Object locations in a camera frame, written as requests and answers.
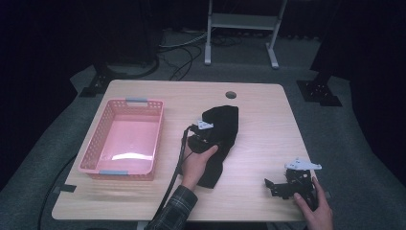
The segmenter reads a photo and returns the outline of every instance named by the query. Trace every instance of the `black tape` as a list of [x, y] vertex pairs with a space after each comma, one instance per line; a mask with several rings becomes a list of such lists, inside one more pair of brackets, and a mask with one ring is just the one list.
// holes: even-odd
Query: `black tape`
[[76, 187], [77, 187], [76, 185], [64, 184], [61, 187], [58, 187], [58, 186], [55, 187], [54, 188], [54, 193], [59, 194], [61, 191], [62, 192], [67, 192], [67, 193], [73, 193], [75, 191]]

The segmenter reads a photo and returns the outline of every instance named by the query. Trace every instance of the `dark background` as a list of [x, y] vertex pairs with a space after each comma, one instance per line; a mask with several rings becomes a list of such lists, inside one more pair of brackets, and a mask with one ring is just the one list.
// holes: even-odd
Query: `dark background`
[[[280, 1], [215, 1], [216, 12], [276, 13]], [[2, 1], [1, 187], [77, 96], [69, 79], [97, 62], [150, 63], [162, 29], [204, 30], [208, 1]], [[310, 69], [350, 81], [373, 152], [405, 184], [405, 4], [291, 0], [280, 36], [318, 38]]]

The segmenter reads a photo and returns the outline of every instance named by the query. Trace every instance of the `hole in table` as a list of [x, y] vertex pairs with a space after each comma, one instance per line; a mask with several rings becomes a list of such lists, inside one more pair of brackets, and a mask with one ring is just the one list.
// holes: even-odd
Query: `hole in table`
[[237, 93], [235, 93], [235, 92], [233, 92], [233, 91], [228, 91], [228, 92], [226, 93], [226, 97], [227, 97], [228, 99], [234, 99], [234, 98], [237, 97]]

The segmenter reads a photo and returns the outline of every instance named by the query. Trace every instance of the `gray carpet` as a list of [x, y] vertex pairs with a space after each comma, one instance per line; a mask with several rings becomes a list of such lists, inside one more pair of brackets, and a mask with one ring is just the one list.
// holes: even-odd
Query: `gray carpet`
[[[166, 32], [165, 43], [179, 44], [193, 34]], [[298, 123], [310, 159], [323, 166], [316, 172], [332, 194], [335, 229], [406, 229], [406, 190], [372, 153], [351, 108], [349, 82], [331, 78], [328, 85], [343, 104], [322, 107], [305, 103], [296, 80], [313, 80], [317, 73], [309, 67], [320, 45], [317, 40], [278, 38], [275, 52], [280, 69], [273, 70], [264, 43], [269, 38], [242, 37], [214, 46], [212, 65], [203, 64], [202, 53], [182, 81], [226, 81], [277, 83], [283, 86]], [[198, 49], [187, 48], [193, 55]], [[159, 54], [160, 66], [146, 81], [168, 81], [175, 70], [189, 60], [184, 50]], [[126, 73], [142, 73], [147, 67], [115, 67]], [[92, 66], [72, 77], [80, 93], [95, 75]], [[43, 133], [19, 170], [0, 194], [0, 229], [37, 229], [42, 202], [54, 178], [78, 152], [93, 116], [102, 100], [77, 97]], [[56, 181], [63, 184], [69, 164]], [[135, 221], [59, 221], [51, 212], [56, 193], [50, 193], [43, 210], [41, 229], [107, 228], [135, 229]], [[303, 229], [299, 223], [268, 223], [268, 229]]]

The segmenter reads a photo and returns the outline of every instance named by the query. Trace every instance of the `basket handle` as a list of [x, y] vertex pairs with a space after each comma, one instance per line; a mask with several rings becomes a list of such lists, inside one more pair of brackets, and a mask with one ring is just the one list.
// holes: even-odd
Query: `basket handle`
[[127, 103], [147, 103], [148, 99], [146, 98], [125, 98]]
[[107, 174], [107, 175], [128, 175], [128, 171], [99, 171], [99, 174]]

